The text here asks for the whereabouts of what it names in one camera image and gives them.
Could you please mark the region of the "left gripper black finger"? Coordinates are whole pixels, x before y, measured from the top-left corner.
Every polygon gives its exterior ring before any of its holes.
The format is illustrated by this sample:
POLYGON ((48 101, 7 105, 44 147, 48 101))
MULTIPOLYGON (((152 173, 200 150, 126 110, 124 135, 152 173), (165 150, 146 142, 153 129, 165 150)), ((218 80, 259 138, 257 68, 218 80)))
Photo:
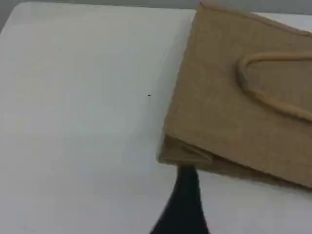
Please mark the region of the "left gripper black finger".
POLYGON ((207 234, 199 178, 194 166, 179 166, 173 192, 152 234, 207 234))

